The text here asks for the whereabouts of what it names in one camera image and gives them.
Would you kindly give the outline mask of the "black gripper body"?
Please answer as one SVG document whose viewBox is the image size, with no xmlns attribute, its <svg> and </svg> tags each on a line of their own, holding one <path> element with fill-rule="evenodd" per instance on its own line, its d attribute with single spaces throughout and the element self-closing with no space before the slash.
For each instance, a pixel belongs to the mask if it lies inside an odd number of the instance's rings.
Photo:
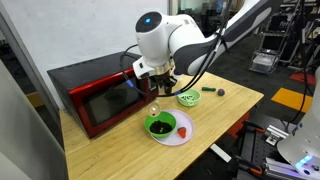
<svg viewBox="0 0 320 180">
<path fill-rule="evenodd" d="M 172 88 L 177 83 L 177 80 L 169 72 L 166 72 L 162 75 L 156 75 L 153 77 L 153 79 L 158 87 L 162 89 L 166 95 L 172 93 Z"/>
</svg>

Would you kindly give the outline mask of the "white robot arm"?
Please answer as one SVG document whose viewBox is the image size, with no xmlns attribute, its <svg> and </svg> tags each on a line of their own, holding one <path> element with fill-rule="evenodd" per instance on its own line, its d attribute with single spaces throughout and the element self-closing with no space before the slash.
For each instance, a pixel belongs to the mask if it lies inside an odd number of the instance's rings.
<svg viewBox="0 0 320 180">
<path fill-rule="evenodd" d="M 142 57 L 133 63 L 134 73 L 139 79 L 158 76 L 164 80 L 169 76 L 171 64 L 184 75 L 202 73 L 281 4 L 281 0 L 244 0 L 238 13 L 208 37 L 189 15 L 148 12 L 135 26 Z"/>
</svg>

